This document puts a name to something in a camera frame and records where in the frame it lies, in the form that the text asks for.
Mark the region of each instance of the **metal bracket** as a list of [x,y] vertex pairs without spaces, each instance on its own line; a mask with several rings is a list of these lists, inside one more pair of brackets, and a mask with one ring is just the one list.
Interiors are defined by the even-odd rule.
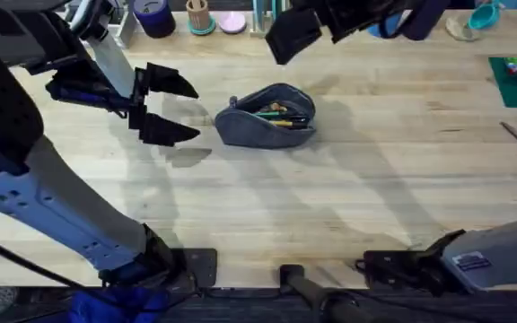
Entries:
[[215,249],[171,249],[177,266],[192,273],[199,288],[213,287],[216,283],[217,252]]
[[440,261],[444,248],[463,233],[448,233],[423,251],[369,250],[364,252],[364,259],[356,260],[355,269],[364,274],[371,289],[410,287],[427,290],[433,296],[465,292]]

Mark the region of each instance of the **wooden table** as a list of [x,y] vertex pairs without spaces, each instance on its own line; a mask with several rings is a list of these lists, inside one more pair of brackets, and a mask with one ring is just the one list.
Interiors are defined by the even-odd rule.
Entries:
[[[517,127],[517,109],[503,106],[487,63],[517,56],[517,11],[475,43],[443,23],[424,42],[360,32],[320,39],[286,67],[264,40],[191,36],[181,17],[171,37],[139,35],[128,52],[134,65],[178,68],[201,95],[149,97],[149,110],[201,129],[176,149],[140,144],[103,110],[54,102],[50,74],[15,73],[93,188],[172,247],[218,250],[217,286],[277,286],[278,267],[297,263],[321,284],[364,287],[348,264],[367,249],[421,249],[447,231],[517,220],[517,142],[498,124]],[[212,119],[229,97],[276,82],[312,96],[318,134],[285,151],[223,145]],[[99,283],[83,258],[2,214],[0,243]],[[56,283],[0,258],[0,284]]]

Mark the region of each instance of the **black clamp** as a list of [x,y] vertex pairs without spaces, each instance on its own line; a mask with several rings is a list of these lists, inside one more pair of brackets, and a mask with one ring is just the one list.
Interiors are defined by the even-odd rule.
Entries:
[[423,251],[369,250],[364,252],[364,259],[355,261],[355,269],[364,274],[371,289],[381,285],[410,287],[436,297],[445,292],[463,293],[464,286],[442,264],[441,256],[444,248],[464,233],[448,233]]

